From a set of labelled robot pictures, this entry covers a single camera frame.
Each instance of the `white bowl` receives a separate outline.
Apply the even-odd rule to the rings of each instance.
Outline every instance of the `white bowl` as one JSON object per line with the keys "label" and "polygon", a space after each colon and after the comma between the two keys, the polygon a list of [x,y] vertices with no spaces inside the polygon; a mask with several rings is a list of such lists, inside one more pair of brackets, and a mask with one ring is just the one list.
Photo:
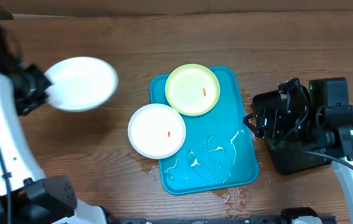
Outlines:
{"label": "white bowl", "polygon": [[45,76],[52,86],[45,91],[54,108],[79,112],[106,102],[116,91],[117,73],[110,64],[93,57],[75,57],[50,67]]}
{"label": "white bowl", "polygon": [[141,107],[132,115],[128,138],[132,147],[143,156],[164,159],[182,147],[186,126],[175,109],[154,103]]}

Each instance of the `water droplet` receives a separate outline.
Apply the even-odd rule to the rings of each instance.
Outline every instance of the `water droplet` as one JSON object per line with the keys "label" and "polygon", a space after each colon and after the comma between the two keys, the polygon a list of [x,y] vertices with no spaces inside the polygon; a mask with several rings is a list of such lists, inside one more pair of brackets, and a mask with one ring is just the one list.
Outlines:
{"label": "water droplet", "polygon": [[197,158],[195,159],[195,161],[193,162],[192,165],[190,165],[190,167],[194,167],[195,165],[201,165],[198,161],[197,161]]}
{"label": "water droplet", "polygon": [[168,168],[166,172],[169,172],[170,169],[174,169],[177,166],[177,163],[178,163],[178,157],[176,158],[175,165],[173,167]]}
{"label": "water droplet", "polygon": [[234,150],[234,159],[233,159],[233,164],[235,163],[236,161],[236,154],[237,154],[237,151],[236,151],[236,147],[234,147],[233,145],[233,140],[237,137],[237,135],[239,135],[239,130],[237,130],[236,134],[233,136],[233,138],[231,139],[231,145],[233,146],[233,150]]}
{"label": "water droplet", "polygon": [[152,174],[154,168],[156,168],[156,167],[155,167],[155,166],[152,166],[152,170],[151,170],[150,172],[148,172],[147,174]]}
{"label": "water droplet", "polygon": [[251,138],[252,138],[253,141],[256,140],[256,139],[255,139],[255,134],[254,134],[253,132],[251,132]]}
{"label": "water droplet", "polygon": [[229,172],[229,177],[226,178],[222,183],[225,184],[225,181],[226,181],[227,179],[229,179],[229,178],[231,178],[231,173],[230,173],[230,172]]}
{"label": "water droplet", "polygon": [[230,195],[228,195],[227,196],[227,199],[225,200],[225,202],[224,203],[226,203],[228,200],[229,200],[229,198],[230,198],[231,196]]}
{"label": "water droplet", "polygon": [[203,149],[201,150],[201,153],[200,153],[200,154],[203,153],[205,147],[208,147],[208,146],[209,146],[209,142],[210,142],[210,140],[211,140],[213,137],[215,137],[215,135],[209,137],[207,145],[203,146]]}
{"label": "water droplet", "polygon": [[221,146],[218,146],[216,149],[212,149],[212,150],[210,150],[210,151],[208,151],[208,152],[213,152],[213,151],[218,151],[218,150],[222,150],[222,152],[223,152],[224,155],[225,155],[225,150],[224,150],[224,148],[221,147]]}
{"label": "water droplet", "polygon": [[193,153],[193,148],[190,149],[190,152],[189,152],[189,154],[188,154],[188,159],[189,159],[190,155],[195,156],[195,154]]}

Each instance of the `plate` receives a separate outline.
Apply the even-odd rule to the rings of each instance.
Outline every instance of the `plate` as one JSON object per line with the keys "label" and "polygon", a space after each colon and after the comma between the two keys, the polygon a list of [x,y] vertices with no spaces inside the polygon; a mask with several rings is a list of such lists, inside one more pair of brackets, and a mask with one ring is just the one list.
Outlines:
{"label": "plate", "polygon": [[50,67],[45,76],[53,84],[45,91],[47,103],[69,112],[86,111],[103,104],[118,84],[114,68],[93,57],[63,60]]}
{"label": "plate", "polygon": [[128,124],[128,138],[132,147],[145,157],[164,159],[182,147],[186,126],[181,115],[163,104],[141,107]]}
{"label": "plate", "polygon": [[215,74],[202,65],[188,64],[175,69],[165,84],[165,96],[179,113],[199,116],[217,103],[220,86]]}

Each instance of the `water spill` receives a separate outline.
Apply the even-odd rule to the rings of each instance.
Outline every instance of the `water spill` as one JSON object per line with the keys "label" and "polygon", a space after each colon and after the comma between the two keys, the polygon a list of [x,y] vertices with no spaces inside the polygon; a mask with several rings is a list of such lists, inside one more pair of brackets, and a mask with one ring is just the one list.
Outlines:
{"label": "water spill", "polygon": [[170,169],[174,169],[177,166],[177,162],[178,162],[178,157],[176,158],[175,165],[173,167],[168,168],[165,172],[170,171]]}
{"label": "water spill", "polygon": [[146,158],[138,153],[127,153],[126,157],[138,162],[140,169],[142,172],[145,172],[145,174],[148,174],[152,170],[153,166],[158,166],[157,160]]}
{"label": "water spill", "polygon": [[190,149],[190,152],[189,152],[189,154],[188,154],[188,159],[189,159],[190,155],[195,156],[195,154],[193,153],[193,148]]}
{"label": "water spill", "polygon": [[255,140],[256,140],[256,138],[255,138],[255,134],[254,134],[253,132],[251,132],[251,139],[252,139],[253,141],[255,141]]}
{"label": "water spill", "polygon": [[208,151],[208,152],[213,152],[213,151],[218,151],[218,150],[223,150],[223,153],[224,153],[224,155],[225,155],[225,150],[224,150],[224,148],[221,147],[221,146],[218,146],[216,149],[212,149],[212,150],[210,150],[210,151]]}
{"label": "water spill", "polygon": [[215,135],[209,137],[207,145],[203,146],[203,149],[201,150],[201,153],[200,153],[200,154],[203,153],[205,147],[208,147],[208,146],[209,146],[209,142],[210,142],[210,140],[211,140],[213,137],[215,137]]}
{"label": "water spill", "polygon": [[233,140],[239,135],[239,130],[237,130],[236,134],[233,136],[233,138],[231,139],[231,145],[233,146],[233,150],[234,150],[234,159],[233,159],[233,165],[236,161],[236,154],[237,154],[237,151],[236,151],[236,147],[234,147],[233,145]]}
{"label": "water spill", "polygon": [[229,189],[215,190],[215,195],[224,199],[225,214],[227,218],[234,218],[244,214],[245,192],[247,189],[231,187]]}
{"label": "water spill", "polygon": [[231,173],[229,172],[229,177],[226,178],[224,181],[222,181],[222,183],[225,184],[225,181],[227,181],[229,178],[231,178],[231,176],[232,176],[232,175],[231,175]]}
{"label": "water spill", "polygon": [[198,163],[197,158],[195,159],[194,163],[190,165],[190,167],[194,167],[195,165],[201,165],[200,163]]}
{"label": "water spill", "polygon": [[152,170],[150,171],[150,172],[148,172],[147,174],[153,174],[153,172],[154,172],[154,168],[156,168],[155,166],[152,166]]}

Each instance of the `blue tray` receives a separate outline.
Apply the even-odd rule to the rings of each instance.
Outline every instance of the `blue tray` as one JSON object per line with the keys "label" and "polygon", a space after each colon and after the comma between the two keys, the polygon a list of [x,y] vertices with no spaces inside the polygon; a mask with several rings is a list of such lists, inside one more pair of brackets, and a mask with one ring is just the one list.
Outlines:
{"label": "blue tray", "polygon": [[[225,66],[209,68],[221,86],[216,106],[201,116],[182,115],[186,139],[173,156],[159,160],[164,188],[171,194],[187,194],[249,184],[259,169],[234,72]],[[165,82],[170,74],[150,83],[150,101],[169,105]]]}

